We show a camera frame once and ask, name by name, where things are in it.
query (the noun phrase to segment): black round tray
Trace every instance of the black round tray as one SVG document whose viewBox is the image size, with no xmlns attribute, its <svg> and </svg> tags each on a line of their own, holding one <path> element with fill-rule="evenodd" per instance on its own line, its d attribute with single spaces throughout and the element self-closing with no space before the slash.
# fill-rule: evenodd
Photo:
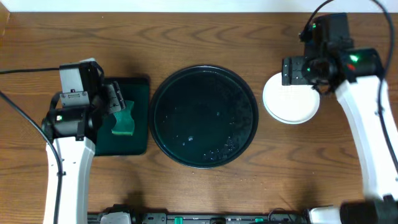
<svg viewBox="0 0 398 224">
<path fill-rule="evenodd" d="M 227 164 L 250 145 L 258 108 L 248 84 L 231 70 L 198 65 L 168 77 L 150 103 L 149 128 L 157 145 L 190 167 Z"/>
</svg>

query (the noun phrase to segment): wooden tabletop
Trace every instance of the wooden tabletop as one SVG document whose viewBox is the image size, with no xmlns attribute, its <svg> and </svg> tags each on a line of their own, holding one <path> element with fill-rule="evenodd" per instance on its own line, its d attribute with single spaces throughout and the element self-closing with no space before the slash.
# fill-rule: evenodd
<svg viewBox="0 0 398 224">
<path fill-rule="evenodd" d="M 303 54 L 297 34 L 309 14 L 12 13 L 0 48 L 0 68 L 45 68 L 94 57 L 108 77 L 150 77 L 150 95 L 173 72 L 196 64 L 239 74 L 259 104 L 251 145 L 235 161 L 192 169 L 169 159 L 149 134 L 143 156 L 96 157 L 88 210 L 114 203 L 138 210 L 267 213 L 362 199 L 362 177 L 347 119 L 334 96 L 313 119 L 276 121 L 262 104 L 266 81 L 284 57 Z M 398 26 L 398 15 L 393 16 Z M 387 54 L 382 14 L 350 14 L 356 46 Z M 397 54 L 389 73 L 398 121 Z M 0 89 L 36 122 L 61 90 L 58 72 L 0 76 Z M 42 223 L 47 189 L 45 143 L 0 100 L 1 223 Z"/>
</svg>

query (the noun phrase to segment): white wall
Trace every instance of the white wall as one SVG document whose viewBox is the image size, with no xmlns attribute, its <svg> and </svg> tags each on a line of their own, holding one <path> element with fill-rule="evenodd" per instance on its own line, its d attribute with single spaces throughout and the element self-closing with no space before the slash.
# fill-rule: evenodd
<svg viewBox="0 0 398 224">
<path fill-rule="evenodd" d="M 324 0 L 0 0 L 11 12 L 312 12 Z M 398 0 L 379 0 L 398 12 Z M 379 12 L 370 0 L 336 0 L 323 12 Z"/>
</svg>

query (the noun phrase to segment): sponge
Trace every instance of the sponge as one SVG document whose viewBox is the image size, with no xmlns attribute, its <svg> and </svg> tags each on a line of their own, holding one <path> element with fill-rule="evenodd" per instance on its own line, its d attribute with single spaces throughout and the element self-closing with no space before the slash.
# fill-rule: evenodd
<svg viewBox="0 0 398 224">
<path fill-rule="evenodd" d="M 136 124 L 131 117 L 131 111 L 134 107 L 134 102 L 126 100 L 126 108 L 113 114 L 116 118 L 116 124 L 112 128 L 112 134 L 119 136 L 132 136 Z"/>
</svg>

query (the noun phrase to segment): white plate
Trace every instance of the white plate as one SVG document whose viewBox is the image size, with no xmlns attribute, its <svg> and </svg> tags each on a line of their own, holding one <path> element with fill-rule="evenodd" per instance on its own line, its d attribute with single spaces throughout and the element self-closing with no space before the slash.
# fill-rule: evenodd
<svg viewBox="0 0 398 224">
<path fill-rule="evenodd" d="M 262 92 L 262 101 L 269 114 L 286 124 L 302 124 L 319 108 L 319 93 L 310 85 L 282 86 L 282 74 L 271 77 Z"/>
</svg>

